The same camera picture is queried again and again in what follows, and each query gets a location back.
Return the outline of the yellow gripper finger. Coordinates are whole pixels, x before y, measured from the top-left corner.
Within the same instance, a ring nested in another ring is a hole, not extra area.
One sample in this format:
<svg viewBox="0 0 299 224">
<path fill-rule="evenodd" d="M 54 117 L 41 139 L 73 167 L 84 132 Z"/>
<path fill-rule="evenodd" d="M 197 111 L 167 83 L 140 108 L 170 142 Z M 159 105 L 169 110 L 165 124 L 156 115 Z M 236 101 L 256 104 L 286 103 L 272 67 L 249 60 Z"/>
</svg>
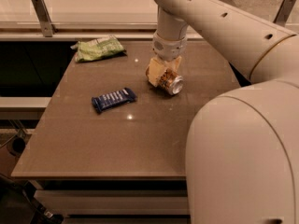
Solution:
<svg viewBox="0 0 299 224">
<path fill-rule="evenodd" d="M 149 83 L 154 87 L 158 87 L 165 81 L 167 69 L 168 63 L 166 61 L 158 57 L 151 58 L 146 70 Z"/>
<path fill-rule="evenodd" d="M 176 59 L 174 59 L 173 61 L 167 62 L 166 66 L 170 69 L 172 69 L 173 71 L 177 72 L 180 64 L 181 64 L 181 60 L 182 57 L 178 56 Z"/>
</svg>

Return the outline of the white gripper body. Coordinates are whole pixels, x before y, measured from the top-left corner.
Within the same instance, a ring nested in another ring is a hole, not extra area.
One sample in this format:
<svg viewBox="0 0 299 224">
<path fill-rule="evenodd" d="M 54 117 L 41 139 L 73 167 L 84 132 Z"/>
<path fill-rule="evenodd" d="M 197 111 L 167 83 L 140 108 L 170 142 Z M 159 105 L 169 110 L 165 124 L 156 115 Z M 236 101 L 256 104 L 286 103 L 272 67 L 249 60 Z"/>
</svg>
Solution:
<svg viewBox="0 0 299 224">
<path fill-rule="evenodd" d="M 161 38 L 157 33 L 153 35 L 153 50 L 164 61 L 170 62 L 175 60 L 186 49 L 186 45 L 186 37 L 171 41 Z"/>
</svg>

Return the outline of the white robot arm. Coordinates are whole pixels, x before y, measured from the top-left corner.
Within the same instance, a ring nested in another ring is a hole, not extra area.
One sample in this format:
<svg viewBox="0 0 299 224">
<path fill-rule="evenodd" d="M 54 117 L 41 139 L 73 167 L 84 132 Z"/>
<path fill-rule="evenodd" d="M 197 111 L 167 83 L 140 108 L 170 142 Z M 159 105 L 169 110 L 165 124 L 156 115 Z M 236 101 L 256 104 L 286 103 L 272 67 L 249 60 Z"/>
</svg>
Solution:
<svg viewBox="0 0 299 224">
<path fill-rule="evenodd" d="M 219 0 L 154 0 L 154 50 L 171 61 L 191 26 L 250 84 L 205 104 L 188 132 L 192 224 L 298 224 L 298 35 Z"/>
</svg>

